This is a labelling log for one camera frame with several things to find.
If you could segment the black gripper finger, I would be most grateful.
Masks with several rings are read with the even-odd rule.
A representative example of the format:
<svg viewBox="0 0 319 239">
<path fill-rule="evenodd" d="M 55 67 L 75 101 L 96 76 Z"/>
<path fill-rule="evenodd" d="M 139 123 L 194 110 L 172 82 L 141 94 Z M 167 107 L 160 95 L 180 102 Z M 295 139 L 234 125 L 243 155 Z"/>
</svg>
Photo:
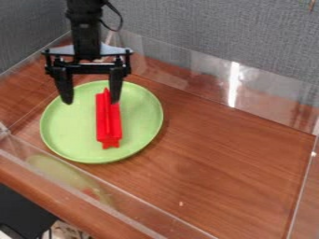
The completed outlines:
<svg viewBox="0 0 319 239">
<path fill-rule="evenodd" d="M 53 67 L 52 77 L 61 100 L 65 104 L 71 105 L 73 101 L 72 75 L 67 72 L 64 67 Z"/>
<path fill-rule="evenodd" d="M 123 68 L 115 67 L 109 70 L 109 93 L 111 103 L 116 104 L 121 98 Z"/>
</svg>

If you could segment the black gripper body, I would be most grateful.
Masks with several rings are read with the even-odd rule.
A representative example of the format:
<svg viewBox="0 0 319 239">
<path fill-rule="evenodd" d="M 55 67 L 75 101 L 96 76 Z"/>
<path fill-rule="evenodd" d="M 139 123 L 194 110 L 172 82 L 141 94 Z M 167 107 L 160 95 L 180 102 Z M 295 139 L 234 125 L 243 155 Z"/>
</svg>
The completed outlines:
<svg viewBox="0 0 319 239">
<path fill-rule="evenodd" d="M 55 78 L 71 78 L 73 75 L 108 74 L 120 68 L 123 75 L 131 73 L 132 49 L 109 46 L 101 43 L 101 52 L 95 58 L 87 59 L 75 54 L 73 46 L 44 49 L 45 72 Z"/>
</svg>

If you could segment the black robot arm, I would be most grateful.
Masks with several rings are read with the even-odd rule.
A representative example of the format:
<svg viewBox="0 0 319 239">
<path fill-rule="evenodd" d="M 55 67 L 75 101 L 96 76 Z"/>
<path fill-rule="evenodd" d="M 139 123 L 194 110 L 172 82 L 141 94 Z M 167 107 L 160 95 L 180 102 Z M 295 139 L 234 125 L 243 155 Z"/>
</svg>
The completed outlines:
<svg viewBox="0 0 319 239">
<path fill-rule="evenodd" d="M 111 103 L 121 98 L 123 79 L 131 74 L 132 49 L 112 47 L 101 41 L 101 26 L 119 32 L 123 17 L 109 0 L 65 0 L 65 17 L 71 23 L 72 44 L 45 49 L 45 72 L 53 78 L 57 92 L 65 104 L 73 102 L 73 75 L 109 75 Z M 103 22 L 103 7 L 120 17 L 112 29 Z"/>
</svg>

